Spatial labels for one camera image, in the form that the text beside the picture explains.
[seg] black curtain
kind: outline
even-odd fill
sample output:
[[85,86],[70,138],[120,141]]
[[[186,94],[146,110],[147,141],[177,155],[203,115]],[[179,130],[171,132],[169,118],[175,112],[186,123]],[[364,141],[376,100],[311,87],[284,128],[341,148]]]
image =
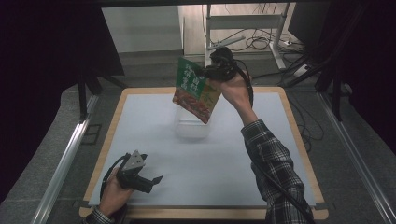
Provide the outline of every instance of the black curtain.
[[341,71],[353,90],[350,103],[396,154],[395,12],[394,1],[370,2],[346,44]]
[[53,122],[62,92],[80,74],[123,70],[99,7],[3,1],[0,30],[2,202]]

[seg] clear plastic container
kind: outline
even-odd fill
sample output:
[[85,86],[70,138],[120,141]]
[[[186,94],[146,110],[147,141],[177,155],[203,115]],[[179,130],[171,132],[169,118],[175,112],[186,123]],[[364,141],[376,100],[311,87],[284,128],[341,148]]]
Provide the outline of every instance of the clear plastic container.
[[205,138],[209,135],[210,120],[201,122],[195,115],[181,106],[177,107],[175,117],[175,133],[182,138]]

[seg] metal frame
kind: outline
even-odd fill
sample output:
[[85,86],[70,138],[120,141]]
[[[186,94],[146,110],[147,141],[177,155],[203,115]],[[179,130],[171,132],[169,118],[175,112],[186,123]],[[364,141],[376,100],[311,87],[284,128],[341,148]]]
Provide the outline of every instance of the metal frame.
[[40,201],[40,204],[35,211],[35,215],[32,219],[33,224],[46,223],[50,216],[53,205],[58,197],[59,191],[62,188],[64,180],[68,174],[70,166],[72,165],[73,159],[76,156],[79,144],[82,137],[90,123],[93,109],[98,100],[98,96],[92,95],[90,101],[88,102],[88,114],[87,118],[76,126],[69,143],[67,144],[66,150],[59,161],[58,167],[52,176],[49,185],[47,186],[46,192]]
[[205,45],[205,66],[210,65],[209,55],[211,50],[210,31],[227,29],[276,29],[276,36],[269,46],[276,60],[279,70],[285,70],[286,66],[282,56],[279,54],[277,45],[282,35],[283,26],[287,18],[290,3],[286,4],[282,14],[272,15],[236,15],[236,16],[210,16],[211,5],[206,9],[206,45]]
[[384,218],[385,223],[396,223],[396,216],[393,212],[387,196],[384,194],[381,187],[370,172],[370,169],[367,167],[367,164],[361,157],[359,149],[356,148],[355,144],[350,138],[347,129],[344,127],[343,122],[339,121],[332,112],[332,103],[330,102],[327,94],[323,92],[318,92],[317,95],[320,102],[322,103],[322,106],[326,110],[326,113],[329,116],[335,131],[340,136],[340,139],[346,149],[349,158],[355,166],[356,171],[361,176],[361,181],[367,188],[367,191],[372,197],[379,213],[381,214],[382,218]]

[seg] hand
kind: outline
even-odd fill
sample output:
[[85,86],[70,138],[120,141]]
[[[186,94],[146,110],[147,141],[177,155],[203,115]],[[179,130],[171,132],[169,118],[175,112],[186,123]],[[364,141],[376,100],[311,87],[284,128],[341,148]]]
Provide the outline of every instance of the hand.
[[248,98],[248,89],[245,80],[241,75],[236,74],[229,81],[209,80],[210,86],[214,89],[221,91],[224,98],[230,102],[235,108],[250,105]]
[[117,171],[118,168],[111,172],[112,175],[106,182],[102,200],[99,203],[99,211],[107,217],[111,217],[113,213],[122,208],[134,191],[133,189],[123,189],[120,186],[119,180],[115,177]]
[[248,125],[258,119],[251,108],[248,97],[248,88],[241,75],[236,74],[233,79],[226,82],[210,79],[209,84],[214,89],[221,91],[224,98],[230,102],[233,107],[235,107],[244,125]]

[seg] food package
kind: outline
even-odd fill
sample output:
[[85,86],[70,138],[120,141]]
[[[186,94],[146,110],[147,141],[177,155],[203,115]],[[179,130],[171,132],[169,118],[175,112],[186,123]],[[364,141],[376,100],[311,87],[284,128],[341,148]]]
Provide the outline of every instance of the food package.
[[198,76],[200,73],[202,68],[198,64],[184,58],[178,59],[173,102],[207,124],[221,92],[210,87],[207,78]]

